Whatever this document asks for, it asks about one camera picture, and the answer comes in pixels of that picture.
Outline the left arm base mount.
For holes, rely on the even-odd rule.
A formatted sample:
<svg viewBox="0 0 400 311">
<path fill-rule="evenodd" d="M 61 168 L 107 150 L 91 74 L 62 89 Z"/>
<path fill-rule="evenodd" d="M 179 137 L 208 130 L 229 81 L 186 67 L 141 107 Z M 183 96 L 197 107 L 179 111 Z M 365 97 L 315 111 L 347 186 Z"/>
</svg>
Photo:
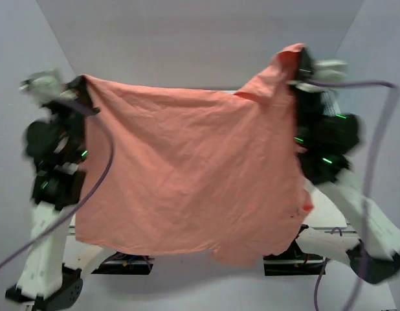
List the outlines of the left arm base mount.
<svg viewBox="0 0 400 311">
<path fill-rule="evenodd" d="M 142 255 L 119 255 L 103 262 L 92 274 L 95 275 L 149 275 L 154 258 Z"/>
</svg>

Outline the pink t shirt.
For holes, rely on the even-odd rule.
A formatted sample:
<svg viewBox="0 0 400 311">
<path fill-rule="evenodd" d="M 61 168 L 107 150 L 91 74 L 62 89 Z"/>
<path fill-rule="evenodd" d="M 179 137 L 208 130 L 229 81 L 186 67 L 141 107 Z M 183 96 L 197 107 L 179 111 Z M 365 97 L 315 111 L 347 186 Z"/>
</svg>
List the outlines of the pink t shirt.
<svg viewBox="0 0 400 311">
<path fill-rule="evenodd" d="M 233 94 L 85 76 L 113 144 L 87 122 L 83 191 L 113 164 L 76 213 L 76 239 L 134 255 L 209 250 L 242 266 L 283 253 L 312 209 L 288 86 L 303 47 L 275 54 Z"/>
</svg>

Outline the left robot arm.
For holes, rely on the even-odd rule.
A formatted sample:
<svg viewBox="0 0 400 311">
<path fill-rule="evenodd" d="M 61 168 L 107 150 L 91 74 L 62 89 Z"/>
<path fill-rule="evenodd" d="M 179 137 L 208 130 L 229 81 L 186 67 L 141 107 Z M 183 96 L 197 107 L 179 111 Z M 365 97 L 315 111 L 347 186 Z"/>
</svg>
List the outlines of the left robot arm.
<svg viewBox="0 0 400 311">
<path fill-rule="evenodd" d="M 85 117 L 66 102 L 79 92 L 63 83 L 55 70 L 30 75 L 21 86 L 50 115 L 25 130 L 25 151 L 36 177 L 32 187 L 32 245 L 18 282 L 5 294 L 33 310 L 66 310 L 78 299 L 83 281 L 79 268 L 63 263 L 73 209 L 80 201 L 87 157 Z"/>
</svg>

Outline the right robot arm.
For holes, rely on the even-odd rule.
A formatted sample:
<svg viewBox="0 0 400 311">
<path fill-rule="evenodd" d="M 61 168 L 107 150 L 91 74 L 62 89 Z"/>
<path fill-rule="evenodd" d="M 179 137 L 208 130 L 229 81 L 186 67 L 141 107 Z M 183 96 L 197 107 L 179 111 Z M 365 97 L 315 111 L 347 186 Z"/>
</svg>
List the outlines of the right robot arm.
<svg viewBox="0 0 400 311">
<path fill-rule="evenodd" d="M 379 284 L 400 272 L 400 229 L 371 198 L 377 158 L 386 128 L 400 97 L 400 89 L 385 81 L 344 83 L 332 71 L 342 62 L 316 62 L 307 49 L 298 54 L 291 81 L 296 99 L 295 140 L 303 148 L 298 159 L 313 190 L 330 199 L 355 230 L 353 236 L 328 234 L 303 226 L 285 242 L 286 253 L 295 259 L 305 253 L 339 261 L 369 284 Z M 361 141 L 361 118 L 352 113 L 327 115 L 322 94 L 330 88 L 387 87 L 389 92 L 373 132 L 366 170 L 358 182 L 347 159 Z"/>
</svg>

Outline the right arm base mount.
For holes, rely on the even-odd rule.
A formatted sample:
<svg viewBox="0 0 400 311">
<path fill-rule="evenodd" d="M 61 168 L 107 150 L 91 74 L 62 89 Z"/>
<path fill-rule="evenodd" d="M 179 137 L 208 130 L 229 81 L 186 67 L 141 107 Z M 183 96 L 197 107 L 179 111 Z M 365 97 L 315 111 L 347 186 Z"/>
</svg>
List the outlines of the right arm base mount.
<svg viewBox="0 0 400 311">
<path fill-rule="evenodd" d="M 324 257 L 304 253 L 294 240 L 280 255 L 263 258 L 265 276 L 307 276 L 318 275 L 322 270 Z"/>
</svg>

